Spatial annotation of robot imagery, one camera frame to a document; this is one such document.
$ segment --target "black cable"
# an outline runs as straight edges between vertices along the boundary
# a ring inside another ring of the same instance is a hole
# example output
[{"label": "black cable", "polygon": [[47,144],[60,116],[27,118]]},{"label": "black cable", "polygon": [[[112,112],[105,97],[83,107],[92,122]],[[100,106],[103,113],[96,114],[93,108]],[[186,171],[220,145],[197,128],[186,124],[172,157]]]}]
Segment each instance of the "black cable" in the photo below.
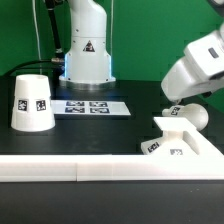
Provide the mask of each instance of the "black cable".
[{"label": "black cable", "polygon": [[25,67],[25,68],[22,67],[22,68],[15,69],[13,72],[18,71],[18,70],[36,70],[36,69],[49,70],[49,69],[62,69],[62,67],[61,66],[59,66],[59,67]]},{"label": "black cable", "polygon": [[34,64],[41,64],[41,63],[50,63],[51,60],[36,60],[36,61],[28,61],[22,64],[19,64],[17,66],[15,66],[14,68],[10,69],[9,71],[7,71],[6,73],[3,74],[3,76],[10,76],[14,71],[25,67],[27,65],[34,65]]},{"label": "black cable", "polygon": [[53,33],[54,45],[55,45],[55,56],[58,58],[64,58],[64,52],[61,47],[60,37],[58,33],[58,26],[55,18],[54,8],[57,5],[62,4],[63,1],[45,0],[46,8],[51,22],[51,29]]}]

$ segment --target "warning label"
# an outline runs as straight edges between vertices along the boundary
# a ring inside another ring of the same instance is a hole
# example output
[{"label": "warning label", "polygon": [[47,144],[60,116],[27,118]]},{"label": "warning label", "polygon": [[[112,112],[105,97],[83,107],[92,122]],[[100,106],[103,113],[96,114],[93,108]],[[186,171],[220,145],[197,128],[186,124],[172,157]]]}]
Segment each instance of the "warning label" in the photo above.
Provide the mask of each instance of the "warning label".
[{"label": "warning label", "polygon": [[95,52],[94,47],[93,47],[91,41],[88,42],[88,44],[85,46],[83,51],[85,51],[85,52]]}]

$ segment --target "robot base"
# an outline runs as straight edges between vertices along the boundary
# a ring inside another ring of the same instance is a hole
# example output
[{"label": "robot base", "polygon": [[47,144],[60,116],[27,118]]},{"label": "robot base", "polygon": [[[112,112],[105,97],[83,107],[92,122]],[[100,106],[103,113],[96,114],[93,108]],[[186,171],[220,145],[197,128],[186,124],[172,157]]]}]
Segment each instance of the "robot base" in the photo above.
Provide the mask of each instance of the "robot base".
[{"label": "robot base", "polygon": [[71,82],[71,81],[65,80],[64,77],[60,77],[59,83],[60,83],[60,86],[66,87],[66,88],[77,89],[77,90],[98,91],[98,90],[114,88],[116,85],[116,79],[114,78],[103,83],[81,83],[81,82]]}]

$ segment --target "white plastic object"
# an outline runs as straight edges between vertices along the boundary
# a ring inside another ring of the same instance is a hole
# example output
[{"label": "white plastic object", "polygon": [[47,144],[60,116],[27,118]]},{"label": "white plastic object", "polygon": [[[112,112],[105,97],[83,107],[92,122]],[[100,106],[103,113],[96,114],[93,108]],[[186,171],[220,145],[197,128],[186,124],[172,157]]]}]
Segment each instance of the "white plastic object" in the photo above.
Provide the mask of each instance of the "white plastic object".
[{"label": "white plastic object", "polygon": [[221,156],[0,156],[0,182],[224,180]]},{"label": "white plastic object", "polygon": [[170,101],[178,101],[224,87],[224,42],[219,31],[187,45],[162,81],[162,89]]},{"label": "white plastic object", "polygon": [[198,131],[203,130],[208,124],[209,116],[206,109],[199,104],[188,104],[186,106],[176,105],[162,111],[163,117],[185,117]]},{"label": "white plastic object", "polygon": [[222,153],[213,146],[196,127],[182,117],[155,117],[155,122],[163,131],[163,136],[141,144],[146,155],[208,158],[223,157]]},{"label": "white plastic object", "polygon": [[113,85],[111,56],[106,51],[105,10],[93,0],[68,0],[71,9],[71,49],[65,56],[61,85],[100,89]]},{"label": "white plastic object", "polygon": [[12,128],[35,132],[55,126],[50,104],[48,77],[44,75],[19,75],[16,77]]}]

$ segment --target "black sticker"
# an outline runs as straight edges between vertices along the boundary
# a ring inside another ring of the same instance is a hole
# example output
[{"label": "black sticker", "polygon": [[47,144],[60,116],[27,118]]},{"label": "black sticker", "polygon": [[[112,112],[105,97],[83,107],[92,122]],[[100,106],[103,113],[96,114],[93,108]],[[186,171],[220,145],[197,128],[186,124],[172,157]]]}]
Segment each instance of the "black sticker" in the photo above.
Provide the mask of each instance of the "black sticker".
[{"label": "black sticker", "polygon": [[65,113],[84,114],[85,108],[83,108],[83,107],[66,107]]},{"label": "black sticker", "polygon": [[153,151],[155,151],[157,148],[159,148],[159,143],[158,142],[155,142],[154,144],[152,144],[149,148],[148,148],[148,151],[150,153],[152,153]]},{"label": "black sticker", "polygon": [[182,149],[170,149],[170,154],[172,156],[182,156],[184,153]]},{"label": "black sticker", "polygon": [[28,105],[27,100],[19,100],[18,101],[18,110],[27,111],[27,105]]},{"label": "black sticker", "polygon": [[92,114],[109,114],[108,108],[90,108],[90,113]]},{"label": "black sticker", "polygon": [[219,55],[216,53],[216,51],[213,47],[209,48],[208,51],[212,55],[213,58],[218,58],[219,57]]},{"label": "black sticker", "polygon": [[37,111],[46,110],[46,101],[45,100],[38,100],[36,101]]},{"label": "black sticker", "polygon": [[180,107],[174,107],[172,112],[171,112],[171,115],[178,115],[178,111],[180,110],[181,108]]},{"label": "black sticker", "polygon": [[67,101],[66,106],[84,107],[85,102],[82,102],[82,101]]},{"label": "black sticker", "polygon": [[91,41],[88,42],[88,44],[85,46],[83,51],[85,51],[85,52],[95,52]]},{"label": "black sticker", "polygon": [[108,107],[107,102],[89,102],[90,107]]}]

